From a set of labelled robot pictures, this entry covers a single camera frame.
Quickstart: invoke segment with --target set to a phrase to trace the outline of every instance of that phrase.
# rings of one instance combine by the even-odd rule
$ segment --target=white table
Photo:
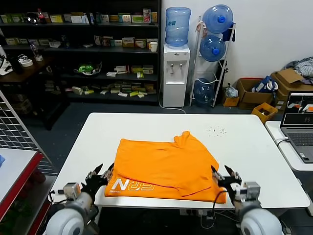
[[[273,140],[286,137],[280,129],[280,121],[267,121],[265,127],[268,130]],[[282,142],[279,144],[278,148],[285,157],[289,166],[293,170],[297,171],[313,171],[313,164],[306,164],[301,159],[299,154],[295,151],[291,143]]]
[[[190,131],[220,163],[219,172],[227,175],[224,165],[239,172],[243,181],[261,186],[264,208],[304,208],[309,200],[266,128],[255,115],[189,114],[111,114],[92,113],[86,120],[53,186],[57,192],[68,182],[84,182],[85,176],[103,163],[101,173],[115,159],[121,138],[138,141],[173,141]],[[65,199],[55,195],[55,201]],[[95,204],[136,208],[212,208],[201,201],[104,197],[101,188]],[[233,208],[230,200],[217,208]]]

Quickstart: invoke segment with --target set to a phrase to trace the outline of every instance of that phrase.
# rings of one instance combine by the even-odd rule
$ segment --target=folded shirt
[[[188,131],[174,142],[122,139],[113,177],[105,196],[136,196],[214,201],[223,190],[213,180],[211,166],[219,164]],[[225,203],[221,194],[218,203]]]

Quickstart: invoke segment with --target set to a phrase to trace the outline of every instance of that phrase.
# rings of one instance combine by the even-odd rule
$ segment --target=water jug
[[[200,78],[199,80],[195,81],[194,86],[195,100],[199,106],[210,105],[212,104],[215,96],[213,84],[205,84],[209,83],[209,81],[205,78]]]
[[[223,33],[233,23],[233,12],[226,5],[216,5],[207,9],[202,20],[210,32]]]
[[[170,7],[166,10],[165,42],[181,47],[188,42],[189,18],[191,10],[187,7]]]
[[[224,41],[214,35],[208,35],[201,40],[200,53],[209,62],[220,60],[226,51]]]

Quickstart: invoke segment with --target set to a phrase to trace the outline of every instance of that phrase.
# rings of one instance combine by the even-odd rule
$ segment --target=laptop screen
[[[281,125],[313,126],[313,92],[290,92]]]

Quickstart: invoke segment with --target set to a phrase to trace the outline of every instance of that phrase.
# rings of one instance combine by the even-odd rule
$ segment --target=white metal rack
[[[234,33],[235,33],[236,24],[233,23],[233,26],[231,28],[229,28],[229,29],[231,29],[229,43],[228,43],[228,45],[226,47],[225,56],[223,56],[223,58],[221,59],[221,60],[224,60],[224,61],[221,62],[221,60],[219,60],[217,62],[217,65],[222,68],[220,77],[217,78],[216,72],[212,72],[215,80],[213,80],[213,81],[208,83],[208,84],[213,84],[215,82],[218,82],[217,88],[216,88],[216,92],[215,92],[215,96],[214,96],[214,100],[213,100],[213,103],[212,103],[212,108],[214,108],[214,106],[215,106],[217,95],[218,95],[218,92],[219,92],[219,89],[220,89],[220,86],[221,86],[221,83],[222,83],[222,78],[223,78],[223,75],[225,73],[225,70],[228,71],[227,68],[226,68],[226,64],[227,64],[227,61],[228,61],[228,55],[229,55],[228,52],[229,52],[230,47],[232,45],[232,39],[233,39],[233,36],[234,36]],[[195,81],[198,80],[197,76],[198,76],[199,72],[202,72],[202,71],[199,71],[199,60],[202,57],[201,54],[200,54],[200,44],[201,44],[201,40],[203,38],[203,33],[205,33],[205,32],[206,32],[205,23],[201,20],[201,16],[199,16],[199,23],[197,25],[197,37],[196,37],[196,44],[195,44],[195,55],[196,55],[195,60],[194,60],[195,68],[194,68],[193,76],[192,76],[192,89],[190,91],[189,107],[192,104],[192,100],[195,99],[194,98]]]

